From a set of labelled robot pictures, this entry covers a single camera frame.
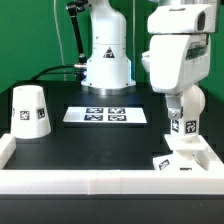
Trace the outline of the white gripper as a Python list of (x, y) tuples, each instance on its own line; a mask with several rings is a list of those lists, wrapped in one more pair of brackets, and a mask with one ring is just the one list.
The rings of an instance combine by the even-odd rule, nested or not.
[(211, 41), (206, 34), (154, 35), (151, 38), (149, 50), (142, 54), (142, 64), (153, 91), (166, 94), (170, 120), (183, 116), (179, 92), (208, 76), (210, 51)]

